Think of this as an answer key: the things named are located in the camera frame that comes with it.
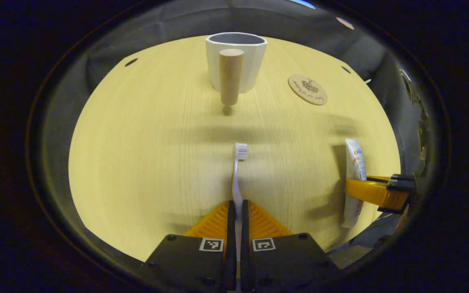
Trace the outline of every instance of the black background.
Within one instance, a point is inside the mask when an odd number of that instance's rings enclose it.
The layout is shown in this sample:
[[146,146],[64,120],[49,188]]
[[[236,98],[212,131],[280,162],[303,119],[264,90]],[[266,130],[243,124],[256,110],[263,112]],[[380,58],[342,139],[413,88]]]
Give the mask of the black background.
[[[24,134],[34,94],[56,61],[135,3],[0,1],[0,291],[134,290],[52,230],[28,184]],[[438,85],[452,125],[452,170],[444,193],[430,200],[434,209],[424,215],[426,224],[414,227],[378,270],[338,285],[351,291],[374,285],[380,291],[469,291],[469,2],[342,3],[403,44]],[[392,269],[395,263],[402,268]]]

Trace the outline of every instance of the wooden peg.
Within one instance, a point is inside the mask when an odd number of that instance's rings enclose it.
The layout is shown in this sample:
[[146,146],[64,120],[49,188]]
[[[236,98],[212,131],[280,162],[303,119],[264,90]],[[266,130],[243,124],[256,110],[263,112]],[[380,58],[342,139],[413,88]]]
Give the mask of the wooden peg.
[[233,106],[238,102],[242,76],[243,51],[224,49],[219,52],[220,97],[222,104]]

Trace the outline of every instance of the toothbrush bristles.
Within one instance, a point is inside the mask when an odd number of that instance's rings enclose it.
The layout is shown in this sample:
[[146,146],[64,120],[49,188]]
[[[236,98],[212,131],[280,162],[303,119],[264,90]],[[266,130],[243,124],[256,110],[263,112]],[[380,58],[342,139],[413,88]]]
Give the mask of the toothbrush bristles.
[[236,143],[236,152],[238,153],[238,160],[247,160],[247,144],[246,143]]

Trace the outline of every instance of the wooden coaster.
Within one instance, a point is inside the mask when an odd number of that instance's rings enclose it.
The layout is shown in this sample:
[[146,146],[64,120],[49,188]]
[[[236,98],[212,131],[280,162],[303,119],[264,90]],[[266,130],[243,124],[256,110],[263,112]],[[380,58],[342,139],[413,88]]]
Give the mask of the wooden coaster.
[[294,74],[289,77],[289,86],[300,98],[314,105],[327,103],[327,93],[320,84],[305,75]]

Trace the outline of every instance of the light wood surface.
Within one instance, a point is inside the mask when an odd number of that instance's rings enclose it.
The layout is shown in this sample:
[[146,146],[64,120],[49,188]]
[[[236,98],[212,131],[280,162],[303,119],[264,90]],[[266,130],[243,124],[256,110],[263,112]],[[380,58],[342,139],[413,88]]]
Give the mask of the light wood surface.
[[220,96],[222,104],[233,106],[238,102],[243,51],[238,49],[221,50],[218,53],[218,63],[220,64]]
[[[344,139],[358,139],[367,174],[400,171],[391,125],[363,80],[342,61],[268,38],[255,86],[229,108],[208,81],[205,38],[161,44],[122,60],[84,106],[69,156],[70,187],[86,227],[145,261],[169,233],[231,199],[235,142],[240,191],[293,233],[324,250],[364,230],[379,213],[365,203],[358,223],[344,210]],[[128,67],[128,61],[138,58]],[[304,74],[331,97],[299,98],[288,77]]]

